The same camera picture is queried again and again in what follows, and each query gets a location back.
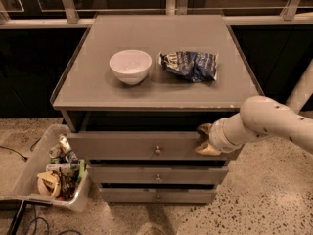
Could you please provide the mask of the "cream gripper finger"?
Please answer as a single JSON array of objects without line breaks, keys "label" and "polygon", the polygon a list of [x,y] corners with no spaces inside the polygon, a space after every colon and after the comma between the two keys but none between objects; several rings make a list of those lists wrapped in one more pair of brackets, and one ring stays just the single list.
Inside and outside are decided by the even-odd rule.
[{"label": "cream gripper finger", "polygon": [[198,133],[204,133],[204,134],[208,135],[211,128],[212,128],[211,123],[204,123],[204,124],[201,124],[197,127],[197,132]]},{"label": "cream gripper finger", "polygon": [[209,141],[205,141],[195,148],[195,152],[204,156],[219,156],[221,152],[214,148]]}]

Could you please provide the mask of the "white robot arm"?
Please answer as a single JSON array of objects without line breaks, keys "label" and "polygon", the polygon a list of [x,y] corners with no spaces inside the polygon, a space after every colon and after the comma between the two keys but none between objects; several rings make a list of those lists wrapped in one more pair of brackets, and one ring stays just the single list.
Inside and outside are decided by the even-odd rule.
[{"label": "white robot arm", "polygon": [[290,94],[285,105],[265,96],[246,99],[240,111],[213,124],[205,123],[198,132],[206,135],[195,151],[217,156],[242,148],[245,143],[259,142],[278,136],[313,153],[313,119],[302,117],[299,111],[313,93],[313,61]]}]

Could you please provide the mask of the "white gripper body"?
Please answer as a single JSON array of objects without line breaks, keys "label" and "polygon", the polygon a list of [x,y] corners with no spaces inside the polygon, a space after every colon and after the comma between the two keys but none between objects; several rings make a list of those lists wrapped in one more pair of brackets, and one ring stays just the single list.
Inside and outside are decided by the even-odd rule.
[{"label": "white gripper body", "polygon": [[232,144],[224,134],[224,125],[226,124],[226,118],[222,118],[216,121],[209,131],[210,144],[222,153],[231,153],[242,148],[242,145]]}]

